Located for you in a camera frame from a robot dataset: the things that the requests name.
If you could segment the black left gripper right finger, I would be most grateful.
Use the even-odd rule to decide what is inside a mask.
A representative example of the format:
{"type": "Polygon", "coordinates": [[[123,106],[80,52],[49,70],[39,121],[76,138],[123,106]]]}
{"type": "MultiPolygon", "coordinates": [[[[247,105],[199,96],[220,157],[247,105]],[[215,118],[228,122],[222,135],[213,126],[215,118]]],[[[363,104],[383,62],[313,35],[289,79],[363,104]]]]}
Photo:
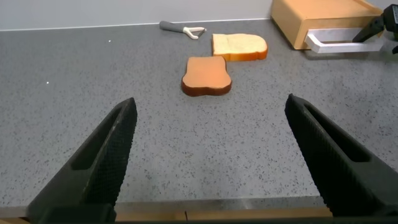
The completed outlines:
{"type": "Polygon", "coordinates": [[[397,216],[397,172],[307,100],[290,94],[285,115],[334,216],[397,216]]]}

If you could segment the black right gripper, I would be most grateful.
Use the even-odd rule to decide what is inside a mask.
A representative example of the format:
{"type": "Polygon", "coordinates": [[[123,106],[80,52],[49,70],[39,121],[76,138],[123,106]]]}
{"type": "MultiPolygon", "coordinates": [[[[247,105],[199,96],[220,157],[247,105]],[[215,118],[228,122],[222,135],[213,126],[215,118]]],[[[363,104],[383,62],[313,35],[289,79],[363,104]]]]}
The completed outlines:
{"type": "MultiPolygon", "coordinates": [[[[386,30],[389,32],[397,33],[398,30],[398,5],[391,4],[383,11],[383,16],[375,17],[369,22],[361,31],[352,39],[352,42],[360,43],[364,42],[374,35],[382,32],[384,30],[384,25],[386,30]]],[[[393,54],[398,53],[398,46],[394,47],[392,50],[393,54]]]]}

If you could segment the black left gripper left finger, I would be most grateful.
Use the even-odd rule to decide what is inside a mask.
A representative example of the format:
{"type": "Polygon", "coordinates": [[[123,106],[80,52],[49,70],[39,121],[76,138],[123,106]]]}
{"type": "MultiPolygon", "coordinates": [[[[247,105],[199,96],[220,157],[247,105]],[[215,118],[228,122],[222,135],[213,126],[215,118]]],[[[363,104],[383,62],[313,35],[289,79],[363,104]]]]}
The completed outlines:
{"type": "Polygon", "coordinates": [[[118,103],[27,207],[32,222],[113,222],[137,123],[118,103]]]}

